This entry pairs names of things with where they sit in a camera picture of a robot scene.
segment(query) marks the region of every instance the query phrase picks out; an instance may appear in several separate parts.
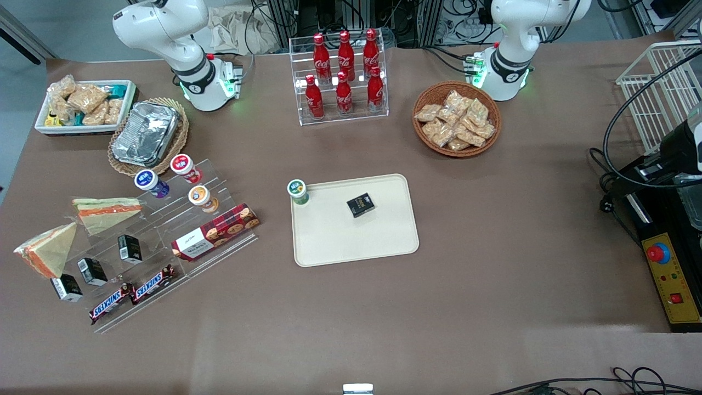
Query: white cloth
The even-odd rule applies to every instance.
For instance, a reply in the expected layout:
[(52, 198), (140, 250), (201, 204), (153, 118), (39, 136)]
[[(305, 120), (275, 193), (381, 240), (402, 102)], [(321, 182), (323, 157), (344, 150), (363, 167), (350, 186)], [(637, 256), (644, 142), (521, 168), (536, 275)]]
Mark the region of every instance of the white cloth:
[(212, 29), (212, 47), (217, 52), (233, 51), (242, 55), (268, 53), (280, 49), (272, 29), (274, 23), (259, 11), (271, 15), (268, 6), (258, 8), (249, 20), (251, 6), (210, 7), (208, 26)]

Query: red bottle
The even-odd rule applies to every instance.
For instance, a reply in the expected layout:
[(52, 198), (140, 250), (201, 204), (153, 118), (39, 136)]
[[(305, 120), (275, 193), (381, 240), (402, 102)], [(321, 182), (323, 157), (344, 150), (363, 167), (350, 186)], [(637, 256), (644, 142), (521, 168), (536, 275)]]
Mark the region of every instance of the red bottle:
[(305, 96), (307, 97), (307, 106), (310, 108), (310, 114), (312, 114), (312, 119), (319, 121), (324, 118), (324, 104), (322, 103), (322, 91), (319, 87), (314, 84), (314, 75), (307, 75), (305, 77), (307, 80), (307, 88), (305, 89)]
[(314, 35), (314, 53), (312, 54), (314, 69), (317, 71), (319, 85), (331, 85), (331, 65), (329, 64), (329, 51), (324, 46), (324, 36), (321, 33)]
[(339, 77), (339, 85), (336, 86), (336, 107), (339, 110), (339, 116), (346, 118), (353, 112), (351, 86), (346, 80), (345, 72), (340, 71), (337, 77)]
[(342, 30), (339, 33), (341, 45), (339, 46), (339, 70), (346, 73), (349, 81), (356, 79), (356, 71), (354, 70), (353, 48), (349, 44), (351, 34), (348, 31)]
[(383, 109), (383, 80), (380, 79), (380, 67), (371, 67), (368, 80), (368, 111), (380, 112)]
[(366, 81), (371, 77), (371, 67), (378, 65), (378, 44), (376, 30), (366, 30), (366, 46), (363, 48), (363, 77)]

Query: bottle cap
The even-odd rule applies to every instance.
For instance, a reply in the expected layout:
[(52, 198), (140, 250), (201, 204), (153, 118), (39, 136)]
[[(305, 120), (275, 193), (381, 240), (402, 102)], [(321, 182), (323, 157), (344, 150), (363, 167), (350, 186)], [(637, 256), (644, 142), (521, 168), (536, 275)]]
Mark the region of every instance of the bottle cap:
[(187, 198), (193, 205), (202, 206), (210, 201), (210, 191), (202, 185), (194, 186), (187, 194)]
[(193, 166), (192, 159), (186, 154), (178, 154), (171, 159), (171, 170), (179, 176), (190, 173)]
[(152, 190), (159, 183), (159, 177), (153, 170), (142, 170), (134, 176), (134, 185), (141, 190)]
[(288, 193), (293, 198), (301, 198), (307, 193), (307, 186), (302, 180), (292, 180), (288, 183)]

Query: brown tablecloth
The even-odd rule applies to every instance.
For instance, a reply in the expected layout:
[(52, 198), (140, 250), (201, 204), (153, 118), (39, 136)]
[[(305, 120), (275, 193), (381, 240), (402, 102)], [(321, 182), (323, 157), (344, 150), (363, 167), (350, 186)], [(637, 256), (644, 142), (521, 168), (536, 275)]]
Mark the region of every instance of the brown tablecloth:
[[(412, 129), (418, 94), (458, 77), (426, 52), (388, 53), (389, 117), (304, 128), (288, 57), (259, 57), (240, 100), (212, 113), (187, 106), (185, 152), (213, 160), (235, 200), (257, 211), (260, 239), (106, 335), (12, 249), (66, 223), (69, 196), (136, 191), (108, 165), (109, 137), (33, 131), (0, 212), (0, 387), (338, 394), (371, 382), (377, 394), (487, 394), (610, 377), (614, 365), (702, 386), (702, 337), (667, 333), (642, 253), (598, 211), (587, 156), (622, 103), (613, 80), (653, 40), (543, 46), (529, 84), (499, 105), (499, 141), (468, 160), (434, 153)], [(52, 81), (131, 79), (142, 98), (186, 104), (160, 61), (49, 70)], [(626, 121), (618, 130), (614, 145), (633, 137)], [(419, 250), (298, 267), (286, 183), (389, 173), (409, 182)]]

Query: yellow control panel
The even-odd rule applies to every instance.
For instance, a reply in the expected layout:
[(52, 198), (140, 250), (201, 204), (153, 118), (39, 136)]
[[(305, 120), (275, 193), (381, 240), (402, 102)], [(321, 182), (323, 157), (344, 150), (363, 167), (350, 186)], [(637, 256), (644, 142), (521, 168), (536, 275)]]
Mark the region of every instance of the yellow control panel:
[(642, 246), (651, 267), (654, 282), (661, 296), (670, 323), (702, 322), (692, 293), (687, 286), (680, 263), (667, 233), (643, 240)]

